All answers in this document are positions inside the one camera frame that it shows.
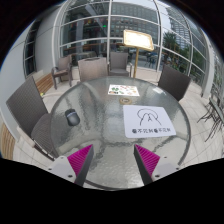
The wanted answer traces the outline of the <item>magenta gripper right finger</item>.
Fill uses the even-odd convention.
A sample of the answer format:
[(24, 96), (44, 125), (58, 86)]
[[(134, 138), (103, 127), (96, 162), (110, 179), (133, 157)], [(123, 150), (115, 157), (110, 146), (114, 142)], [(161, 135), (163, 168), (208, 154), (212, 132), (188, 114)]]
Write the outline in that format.
[(134, 145), (134, 157), (144, 185), (148, 185), (180, 169), (179, 165), (168, 157), (160, 157), (137, 144)]

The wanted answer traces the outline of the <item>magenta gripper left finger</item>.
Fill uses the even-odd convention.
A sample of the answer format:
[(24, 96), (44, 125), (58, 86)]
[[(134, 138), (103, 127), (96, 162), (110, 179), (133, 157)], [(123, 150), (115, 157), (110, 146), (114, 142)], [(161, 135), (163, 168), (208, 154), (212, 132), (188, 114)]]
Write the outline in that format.
[(69, 182), (82, 186), (94, 155), (93, 145), (88, 145), (70, 156), (58, 157), (47, 171)]

